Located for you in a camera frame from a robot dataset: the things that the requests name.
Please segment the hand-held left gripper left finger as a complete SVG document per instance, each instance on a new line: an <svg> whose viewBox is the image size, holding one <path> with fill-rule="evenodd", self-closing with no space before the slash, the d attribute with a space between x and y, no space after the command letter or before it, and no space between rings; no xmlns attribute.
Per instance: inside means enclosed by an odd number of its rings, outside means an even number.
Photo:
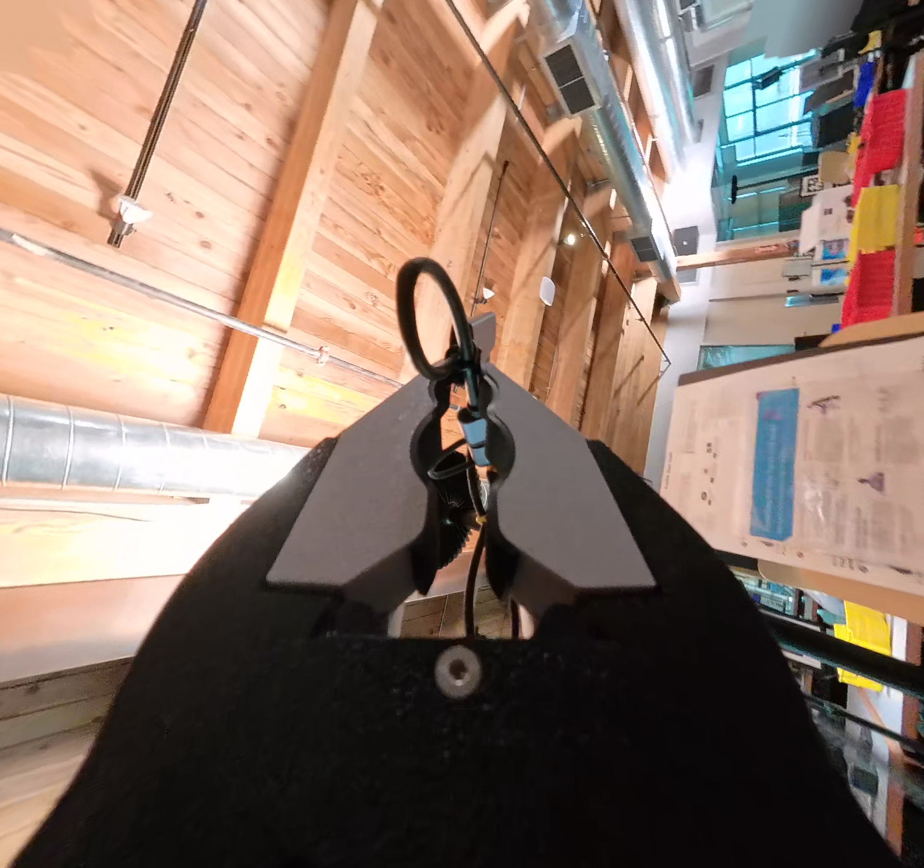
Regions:
<svg viewBox="0 0 924 868"><path fill-rule="evenodd" d="M440 425L416 377L336 441L267 575L267 585L392 612L433 585L441 499L422 440Z"/></svg>

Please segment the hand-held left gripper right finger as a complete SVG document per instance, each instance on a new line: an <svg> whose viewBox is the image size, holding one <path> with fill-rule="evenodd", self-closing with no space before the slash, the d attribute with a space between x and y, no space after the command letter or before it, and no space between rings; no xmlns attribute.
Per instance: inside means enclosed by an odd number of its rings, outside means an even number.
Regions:
<svg viewBox="0 0 924 868"><path fill-rule="evenodd" d="M589 442L498 369L482 376L494 473L485 529L490 585L529 613L654 591Z"/></svg>

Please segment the grey USB hub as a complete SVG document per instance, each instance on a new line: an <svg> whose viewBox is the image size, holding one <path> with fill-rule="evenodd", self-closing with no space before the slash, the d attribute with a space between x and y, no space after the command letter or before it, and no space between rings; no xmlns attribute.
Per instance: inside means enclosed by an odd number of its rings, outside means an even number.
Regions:
<svg viewBox="0 0 924 868"><path fill-rule="evenodd" d="M440 359L432 359L424 350L417 306L420 280L433 285L448 312L449 340ZM489 456L491 392L484 368L495 342L495 315L469 316L447 270L427 257L413 258L399 270L397 306L399 330L411 366L433 392L447 400L444 411L451 409L453 395L463 397L454 411L460 433L456 448L467 450L468 468L494 483L500 472Z"/></svg>

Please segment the document stand with instruction sheet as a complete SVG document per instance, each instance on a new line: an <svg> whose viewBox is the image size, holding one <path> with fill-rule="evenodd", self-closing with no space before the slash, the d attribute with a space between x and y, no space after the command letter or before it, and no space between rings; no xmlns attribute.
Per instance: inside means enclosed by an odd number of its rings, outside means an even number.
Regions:
<svg viewBox="0 0 924 868"><path fill-rule="evenodd" d="M771 578L922 625L922 333L679 379L661 496Z"/></svg>

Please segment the black stand pole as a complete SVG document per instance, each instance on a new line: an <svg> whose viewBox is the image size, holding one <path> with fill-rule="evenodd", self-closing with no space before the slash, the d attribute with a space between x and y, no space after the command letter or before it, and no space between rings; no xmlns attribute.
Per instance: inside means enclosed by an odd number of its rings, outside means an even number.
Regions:
<svg viewBox="0 0 924 868"><path fill-rule="evenodd" d="M782 648L809 655L823 664L843 668L923 701L921 666L822 633L805 620L779 614L761 605L757 605L757 609Z"/></svg>

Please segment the shelf of coloured bins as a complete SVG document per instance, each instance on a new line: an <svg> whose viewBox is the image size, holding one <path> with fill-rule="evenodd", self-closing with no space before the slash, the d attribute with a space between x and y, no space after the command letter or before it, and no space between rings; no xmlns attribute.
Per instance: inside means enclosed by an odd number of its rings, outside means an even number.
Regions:
<svg viewBox="0 0 924 868"><path fill-rule="evenodd" d="M820 155L796 259L833 330L901 316L922 256L922 0L840 0L809 93Z"/></svg>

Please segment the silver spiral duct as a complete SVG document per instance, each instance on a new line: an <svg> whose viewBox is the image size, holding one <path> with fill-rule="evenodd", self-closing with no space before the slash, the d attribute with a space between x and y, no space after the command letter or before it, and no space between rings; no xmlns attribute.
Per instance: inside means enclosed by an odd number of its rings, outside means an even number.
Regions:
<svg viewBox="0 0 924 868"><path fill-rule="evenodd" d="M257 498L304 447L1 395L3 487Z"/></svg>
<svg viewBox="0 0 924 868"><path fill-rule="evenodd" d="M614 0L629 39L629 52L650 114L664 164L686 163L687 149L699 142L691 68L679 0Z"/></svg>

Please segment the silver duct with vent grilles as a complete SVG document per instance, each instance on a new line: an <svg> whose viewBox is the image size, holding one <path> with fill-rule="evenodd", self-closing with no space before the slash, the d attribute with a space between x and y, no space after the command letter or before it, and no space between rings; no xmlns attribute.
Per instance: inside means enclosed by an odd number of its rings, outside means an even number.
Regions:
<svg viewBox="0 0 924 868"><path fill-rule="evenodd" d="M663 283L676 277L676 252L638 132L591 20L586 0L528 0L539 57L563 112L582 134L629 217L637 259Z"/></svg>

